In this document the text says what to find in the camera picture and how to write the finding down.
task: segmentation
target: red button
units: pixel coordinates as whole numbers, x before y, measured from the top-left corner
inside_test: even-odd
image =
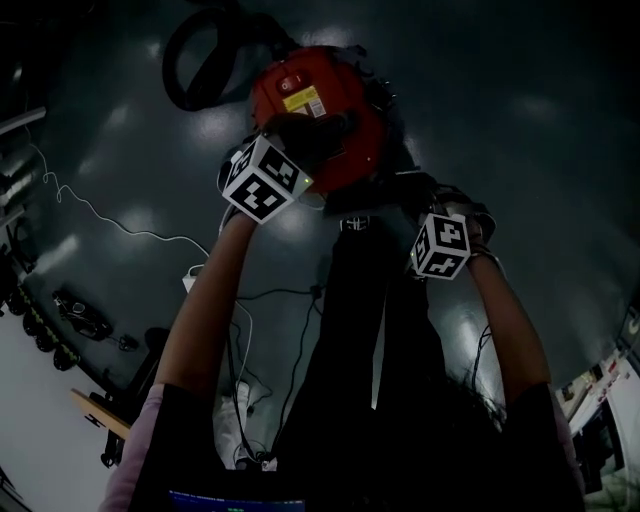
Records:
[[[308,84],[307,74],[304,71],[296,71],[278,82],[278,90],[283,96],[289,96],[294,92],[304,89]]]

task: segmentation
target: wooden board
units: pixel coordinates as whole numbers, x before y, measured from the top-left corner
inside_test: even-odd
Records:
[[[131,425],[118,418],[115,414],[107,411],[77,389],[71,390],[71,398],[85,414],[93,416],[116,435],[125,440],[129,437]]]

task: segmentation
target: forearm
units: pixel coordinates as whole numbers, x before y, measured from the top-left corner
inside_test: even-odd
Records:
[[[256,223],[231,218],[178,313],[156,383],[213,401],[244,258]]]
[[[549,365],[533,324],[495,263],[478,256],[469,271],[487,313],[509,405],[530,387],[550,383]]]

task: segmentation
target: white cable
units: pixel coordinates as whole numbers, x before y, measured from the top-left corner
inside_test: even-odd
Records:
[[[62,191],[66,188],[69,192],[71,192],[71,195],[73,197],[75,197],[78,201],[80,201],[81,203],[86,204],[89,208],[91,208],[91,211],[93,212],[93,214],[96,217],[98,217],[100,220],[104,220],[106,222],[109,222],[109,223],[113,224],[120,231],[122,231],[123,233],[125,233],[127,235],[130,235],[130,236],[147,235],[147,236],[153,237],[153,238],[155,238],[157,240],[160,240],[161,242],[173,242],[174,240],[184,240],[186,242],[189,242],[189,243],[195,245],[207,257],[209,256],[209,252],[202,245],[200,245],[198,242],[196,242],[192,238],[189,238],[188,236],[177,235],[177,236],[164,237],[164,236],[157,235],[156,233],[152,233],[151,231],[130,231],[127,228],[125,228],[122,224],[120,224],[119,222],[117,222],[117,221],[115,221],[113,219],[109,219],[108,217],[103,217],[102,215],[100,215],[96,211],[96,209],[93,207],[93,205],[89,201],[87,201],[86,199],[83,199],[81,197],[78,197],[78,195],[73,191],[73,189],[69,185],[60,186],[60,184],[58,183],[58,177],[56,176],[56,173],[51,172],[49,170],[49,168],[47,166],[47,159],[42,154],[42,151],[40,151],[40,149],[35,144],[33,144],[32,142],[29,142],[29,146],[31,146],[33,149],[35,149],[38,152],[38,154],[40,155],[40,157],[42,158],[42,163],[44,164],[44,175],[42,176],[42,181],[44,183],[49,183],[49,176],[53,176],[53,180],[55,181],[55,185],[56,185],[56,189],[57,189],[56,200],[58,201],[58,203],[62,203]]]
[[[189,270],[187,270],[187,275],[188,275],[189,277],[194,277],[194,276],[192,276],[192,275],[191,275],[191,271],[192,271],[194,268],[202,268],[202,267],[204,267],[204,263],[201,263],[200,265],[194,265],[193,267],[189,268]]]
[[[222,234],[222,230],[227,225],[227,222],[229,222],[229,219],[231,218],[231,212],[232,211],[233,211],[233,204],[229,203],[229,206],[227,206],[227,209],[224,211],[224,214],[222,215],[222,220],[220,221],[220,226],[218,227],[218,238],[220,238],[220,235]]]
[[[249,341],[247,341],[247,348],[244,351],[244,359],[242,361],[242,368],[240,368],[240,373],[238,374],[238,378],[236,380],[236,388],[237,388],[238,384],[240,384],[240,379],[242,379],[242,374],[244,373],[244,368],[247,365],[247,359],[249,358],[249,349],[251,348],[251,339],[253,338],[253,317],[251,316],[251,313],[249,313],[249,311],[247,311],[247,308],[245,308],[242,304],[240,304],[240,302],[236,301],[236,304],[249,317]]]
[[[40,158],[42,158],[42,163],[44,164],[44,175],[42,176],[42,181],[44,183],[49,183],[49,176],[53,176],[53,179],[54,179],[55,185],[56,185],[56,189],[57,189],[56,200],[58,201],[58,203],[62,203],[62,191],[66,188],[69,192],[71,192],[71,195],[73,197],[75,197],[76,200],[78,200],[81,203],[84,203],[87,206],[89,206],[89,208],[91,208],[91,211],[93,212],[93,214],[96,217],[98,217],[100,220],[104,220],[106,222],[109,222],[109,223],[113,224],[120,231],[122,231],[123,233],[125,233],[125,234],[127,234],[129,236],[147,235],[147,236],[151,236],[151,237],[153,237],[153,238],[155,238],[157,240],[160,240],[161,242],[172,242],[174,240],[184,240],[186,242],[190,242],[193,245],[195,245],[207,257],[209,257],[209,252],[202,245],[200,245],[195,240],[189,238],[188,236],[176,235],[176,236],[171,236],[171,237],[164,237],[164,236],[157,235],[156,233],[152,233],[151,231],[130,231],[127,228],[125,228],[124,226],[122,226],[119,222],[117,222],[117,221],[115,221],[113,219],[109,219],[108,217],[103,217],[102,215],[100,215],[89,201],[87,201],[86,199],[83,199],[81,197],[78,197],[78,195],[73,191],[73,189],[69,185],[60,186],[60,184],[58,183],[58,177],[56,176],[56,174],[54,172],[52,172],[52,171],[49,171],[49,166],[47,165],[47,159],[45,158],[44,154],[42,153],[42,151],[40,151],[40,148],[38,148],[38,146],[36,146],[35,144],[33,144],[31,142],[31,132],[29,131],[29,128],[27,128],[25,126],[25,129],[27,130],[27,133],[29,134],[29,146],[31,146],[33,149],[35,149],[38,152],[38,154],[40,155]],[[193,269],[199,268],[199,267],[203,267],[203,266],[204,265],[202,265],[202,264],[201,265],[192,266],[187,272],[188,275],[191,275],[191,271]],[[249,317],[249,340],[247,341],[247,349],[245,350],[244,360],[242,361],[242,369],[240,370],[240,374],[238,375],[238,380],[236,381],[236,386],[237,386],[240,383],[240,379],[241,379],[242,374],[244,373],[244,369],[245,369],[245,367],[247,365],[247,358],[249,357],[249,349],[251,348],[251,339],[253,338],[253,317],[251,316],[251,313],[249,313],[247,308],[245,308],[237,300],[236,300],[236,305],[240,309],[242,309],[242,311],[244,311],[247,314],[247,316]]]

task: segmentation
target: pink sleeve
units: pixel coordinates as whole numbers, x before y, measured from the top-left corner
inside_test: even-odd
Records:
[[[124,512],[129,509],[138,477],[151,445],[163,393],[164,384],[156,384],[149,390],[140,416],[131,427],[129,438],[124,445],[122,462],[109,478],[106,496],[98,509],[99,512]]]

